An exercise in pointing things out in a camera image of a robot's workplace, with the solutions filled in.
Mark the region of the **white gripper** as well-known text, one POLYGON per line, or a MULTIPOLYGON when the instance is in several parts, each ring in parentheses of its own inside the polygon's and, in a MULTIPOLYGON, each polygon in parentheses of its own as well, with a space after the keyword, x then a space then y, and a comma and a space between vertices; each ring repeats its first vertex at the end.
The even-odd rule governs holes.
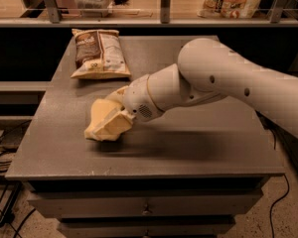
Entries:
MULTIPOLYGON (((163 112, 153 102, 148 90, 149 75, 145 74, 111 92, 106 96, 107 100, 123 103, 125 109, 133 114, 139 121, 147 122, 159 118, 163 112)), ((117 129, 120 135, 133 126, 134 116, 126 110, 120 110, 109 122, 112 129, 117 129)))

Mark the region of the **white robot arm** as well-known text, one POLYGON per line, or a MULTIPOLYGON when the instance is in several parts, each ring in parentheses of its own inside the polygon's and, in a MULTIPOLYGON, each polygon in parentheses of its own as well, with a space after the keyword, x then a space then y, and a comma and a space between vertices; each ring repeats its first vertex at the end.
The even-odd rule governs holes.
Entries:
POLYGON ((217 40, 194 39, 177 62, 145 74, 91 105, 84 136, 115 141, 135 119, 234 97, 298 139, 298 77, 253 63, 217 40))

